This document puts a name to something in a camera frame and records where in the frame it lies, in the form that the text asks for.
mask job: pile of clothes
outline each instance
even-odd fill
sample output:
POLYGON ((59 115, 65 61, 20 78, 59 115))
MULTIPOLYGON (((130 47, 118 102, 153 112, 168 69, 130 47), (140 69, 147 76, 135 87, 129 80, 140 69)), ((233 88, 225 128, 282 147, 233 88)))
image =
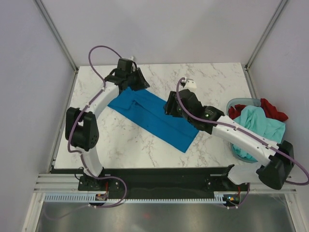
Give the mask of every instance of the pile of clothes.
MULTIPOLYGON (((230 107, 228 115, 241 126, 277 143, 282 141, 285 132, 283 122, 288 119, 285 113, 279 112, 266 99, 261 99, 261 107, 240 104, 230 107)), ((245 160, 256 161, 255 158, 239 147, 233 145, 232 149, 245 160)))

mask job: folded blue cloth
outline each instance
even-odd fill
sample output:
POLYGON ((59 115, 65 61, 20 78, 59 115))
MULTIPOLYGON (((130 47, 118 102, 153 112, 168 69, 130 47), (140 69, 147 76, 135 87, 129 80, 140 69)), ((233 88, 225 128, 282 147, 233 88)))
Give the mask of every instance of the folded blue cloth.
POLYGON ((128 88, 108 106, 178 150, 186 152, 198 130, 184 118, 165 115, 165 103, 145 89, 132 91, 128 88))
MULTIPOLYGON (((242 125, 243 127, 261 135, 267 139, 281 143, 284 132, 285 124, 275 119, 267 118, 265 112, 261 107, 252 105, 246 106, 242 111, 241 115, 234 119, 235 122, 242 125)), ((232 146, 235 153, 242 158, 247 160, 256 161, 246 151, 241 150, 239 147, 232 146)))

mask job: table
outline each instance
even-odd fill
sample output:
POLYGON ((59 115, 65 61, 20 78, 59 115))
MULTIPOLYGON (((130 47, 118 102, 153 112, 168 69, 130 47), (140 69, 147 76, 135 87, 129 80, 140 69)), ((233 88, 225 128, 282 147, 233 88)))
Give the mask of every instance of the table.
MULTIPOLYGON (((96 66, 107 76, 116 66, 96 66)), ((151 64, 139 65, 150 84, 148 90, 167 101, 181 77, 193 78, 196 95, 203 105, 212 105, 226 112, 233 98, 250 98, 249 88, 240 63, 151 64)), ((101 85, 90 66, 81 67, 77 76, 72 107, 83 108, 101 85)), ((176 168, 219 167, 242 164, 233 157, 230 144, 220 138, 199 132, 186 153, 183 153, 118 112, 107 107, 97 119, 100 138, 99 160, 104 168, 176 168)), ((76 169, 82 166, 78 154, 67 151, 64 132, 59 145, 55 169, 76 169)))

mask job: cloth fold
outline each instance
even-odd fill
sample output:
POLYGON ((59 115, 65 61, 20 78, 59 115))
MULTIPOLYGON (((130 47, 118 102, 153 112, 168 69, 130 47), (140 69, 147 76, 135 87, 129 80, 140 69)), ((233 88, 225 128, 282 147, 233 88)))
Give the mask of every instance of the cloth fold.
POLYGON ((165 103, 145 89, 132 91, 128 88, 108 106, 178 150, 186 152, 198 130, 184 118, 165 115, 165 103))
MULTIPOLYGON (((252 105, 246 106, 242 111, 241 115, 234 119, 235 122, 241 126, 261 135, 267 139, 281 143, 284 132, 285 124, 275 119, 267 118, 264 110, 261 107, 252 105)), ((233 145, 234 152, 242 158, 256 161, 246 151, 241 150, 236 145, 233 145)))
MULTIPOLYGON (((235 105, 228 109, 228 115, 231 119, 235 119, 240 116, 241 111, 246 107, 246 105, 235 105)), ((265 98, 261 98, 261 108, 264 110, 266 117, 279 120, 284 122, 289 119, 289 117, 283 113, 279 112, 275 106, 269 103, 265 98)))

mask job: robotic arm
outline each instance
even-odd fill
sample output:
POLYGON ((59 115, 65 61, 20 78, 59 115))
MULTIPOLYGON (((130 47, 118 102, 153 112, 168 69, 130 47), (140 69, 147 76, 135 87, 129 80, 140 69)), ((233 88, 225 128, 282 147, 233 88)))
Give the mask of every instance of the robotic arm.
MULTIPOLYGON (((101 86, 99 93, 93 98, 94 100, 90 101, 88 109, 80 117, 79 124, 73 131, 71 141, 69 141, 72 146, 83 153, 84 162, 87 166, 87 170, 84 170, 85 174, 95 177, 103 173, 103 167, 99 162, 95 147, 99 138, 98 116, 126 88, 130 87, 137 91, 149 87, 140 68, 137 68, 132 60, 123 58, 119 59, 117 68, 105 78, 105 81, 105 88, 101 86)), ((185 79, 181 82, 181 85, 183 90, 179 91, 180 98, 177 98, 176 92, 170 92, 169 99, 164 106, 165 114, 184 117, 198 130, 225 139, 255 157, 258 161, 255 164, 230 165, 228 167, 227 177, 234 184, 261 181, 270 188, 281 189, 294 164, 270 148, 274 147, 294 158, 293 146, 287 141, 277 144, 274 141, 267 140, 238 125, 215 107, 202 106, 194 93, 196 84, 192 79, 185 79), (201 122, 197 118, 205 119, 204 121, 208 122, 201 122), (262 145, 253 136, 265 141, 267 146, 262 145)), ((79 108, 71 107, 67 110, 65 130, 67 140, 70 140, 73 124, 80 113, 79 108)))

